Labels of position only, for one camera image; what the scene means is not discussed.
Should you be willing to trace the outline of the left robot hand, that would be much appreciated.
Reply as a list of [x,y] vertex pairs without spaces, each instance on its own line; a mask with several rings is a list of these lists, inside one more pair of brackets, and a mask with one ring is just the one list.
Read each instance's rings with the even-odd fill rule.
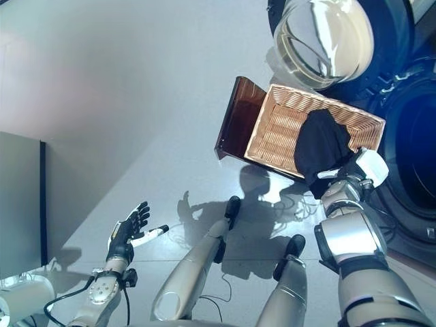
[[121,260],[129,266],[134,258],[134,249],[145,245],[169,231],[168,225],[144,231],[150,217],[148,202],[141,202],[127,218],[116,222],[108,239],[106,261]]

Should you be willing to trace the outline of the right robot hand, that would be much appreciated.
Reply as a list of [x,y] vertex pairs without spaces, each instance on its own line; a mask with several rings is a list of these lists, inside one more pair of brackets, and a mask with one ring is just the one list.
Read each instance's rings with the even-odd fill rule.
[[370,181],[374,188],[379,187],[388,177],[389,169],[383,157],[375,150],[361,147],[340,168],[317,173],[318,179],[353,176],[360,181]]

